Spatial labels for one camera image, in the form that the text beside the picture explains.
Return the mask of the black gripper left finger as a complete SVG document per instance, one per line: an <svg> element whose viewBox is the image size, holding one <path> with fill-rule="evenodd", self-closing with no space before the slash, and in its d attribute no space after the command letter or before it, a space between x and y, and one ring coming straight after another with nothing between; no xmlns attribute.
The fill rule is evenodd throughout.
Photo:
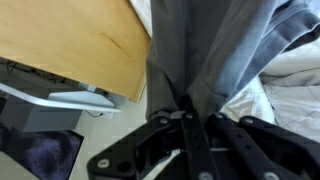
<svg viewBox="0 0 320 180"><path fill-rule="evenodd" d="M179 150L178 168L171 174L186 180L216 180L217 168L208 138L191 98L180 109L140 126L87 163L89 180L142 180L158 164Z"/></svg>

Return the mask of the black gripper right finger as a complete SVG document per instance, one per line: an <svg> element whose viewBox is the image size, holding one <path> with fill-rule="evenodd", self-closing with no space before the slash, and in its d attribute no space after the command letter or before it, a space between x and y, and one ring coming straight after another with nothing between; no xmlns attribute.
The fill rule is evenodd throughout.
<svg viewBox="0 0 320 180"><path fill-rule="evenodd" d="M245 167L249 180L320 180L320 144L253 116L238 122L226 114L211 115L205 123L210 146L215 151L227 145L237 155L231 164Z"/></svg>

